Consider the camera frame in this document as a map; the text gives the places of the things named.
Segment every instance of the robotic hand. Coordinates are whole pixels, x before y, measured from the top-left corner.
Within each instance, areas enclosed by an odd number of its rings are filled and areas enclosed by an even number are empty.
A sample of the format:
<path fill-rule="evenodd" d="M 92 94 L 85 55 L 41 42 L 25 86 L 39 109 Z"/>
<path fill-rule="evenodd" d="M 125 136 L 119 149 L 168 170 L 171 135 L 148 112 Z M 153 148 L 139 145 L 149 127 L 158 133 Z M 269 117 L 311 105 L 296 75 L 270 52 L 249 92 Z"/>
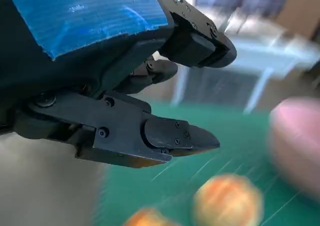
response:
<path fill-rule="evenodd" d="M 128 167 L 219 147 L 210 132 L 156 117 L 127 95 L 171 78 L 175 63 L 220 68 L 236 58 L 186 1 L 0 0 L 0 16 L 0 134 L 72 144 L 77 158 Z"/>

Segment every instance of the blue foam pad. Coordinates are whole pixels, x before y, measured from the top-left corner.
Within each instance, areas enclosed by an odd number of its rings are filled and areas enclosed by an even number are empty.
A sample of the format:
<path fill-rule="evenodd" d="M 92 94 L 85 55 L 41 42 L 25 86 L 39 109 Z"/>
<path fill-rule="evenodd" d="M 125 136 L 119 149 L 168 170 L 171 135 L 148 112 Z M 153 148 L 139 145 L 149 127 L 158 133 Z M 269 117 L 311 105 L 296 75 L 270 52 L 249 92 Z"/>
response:
<path fill-rule="evenodd" d="M 168 25 L 157 0 L 12 0 L 52 58 L 121 34 Z"/>

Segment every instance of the pink object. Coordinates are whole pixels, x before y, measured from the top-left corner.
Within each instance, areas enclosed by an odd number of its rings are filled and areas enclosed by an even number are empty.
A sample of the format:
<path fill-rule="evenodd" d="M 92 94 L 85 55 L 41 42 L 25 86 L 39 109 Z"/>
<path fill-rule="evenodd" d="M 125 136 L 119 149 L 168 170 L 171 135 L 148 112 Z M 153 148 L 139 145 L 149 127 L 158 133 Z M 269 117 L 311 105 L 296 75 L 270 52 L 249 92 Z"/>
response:
<path fill-rule="evenodd" d="M 270 150 L 280 173 L 320 200 L 320 100 L 292 98 L 270 115 Z"/>

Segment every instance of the orange fruit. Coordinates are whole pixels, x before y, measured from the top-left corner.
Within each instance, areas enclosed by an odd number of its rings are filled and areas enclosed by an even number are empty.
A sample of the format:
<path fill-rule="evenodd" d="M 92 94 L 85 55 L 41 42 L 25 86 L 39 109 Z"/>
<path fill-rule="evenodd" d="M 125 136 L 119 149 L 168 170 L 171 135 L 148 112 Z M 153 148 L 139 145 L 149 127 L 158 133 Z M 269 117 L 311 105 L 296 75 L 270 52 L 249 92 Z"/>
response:
<path fill-rule="evenodd" d="M 141 209 L 124 226 L 178 226 L 162 216 L 155 209 Z"/>
<path fill-rule="evenodd" d="M 263 215 L 260 191 L 243 177 L 220 175 L 208 180 L 194 197 L 201 226 L 258 226 Z"/>

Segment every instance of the green mat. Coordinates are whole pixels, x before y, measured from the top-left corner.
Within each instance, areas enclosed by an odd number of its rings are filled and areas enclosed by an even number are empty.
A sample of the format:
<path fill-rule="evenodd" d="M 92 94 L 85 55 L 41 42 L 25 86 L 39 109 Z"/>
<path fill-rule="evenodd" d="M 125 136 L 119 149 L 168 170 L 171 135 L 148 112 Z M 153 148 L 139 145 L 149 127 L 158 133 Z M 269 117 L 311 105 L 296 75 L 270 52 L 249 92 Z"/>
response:
<path fill-rule="evenodd" d="M 120 226 L 141 207 L 149 206 L 183 226 L 192 226 L 194 193 L 210 177 L 222 173 L 245 175 L 264 193 L 261 225 L 320 225 L 320 205 L 282 181 L 269 163 L 267 114 L 164 104 L 154 104 L 152 110 L 155 115 L 188 120 L 213 132 L 221 149 L 151 168 L 111 166 L 95 211 L 95 226 Z"/>

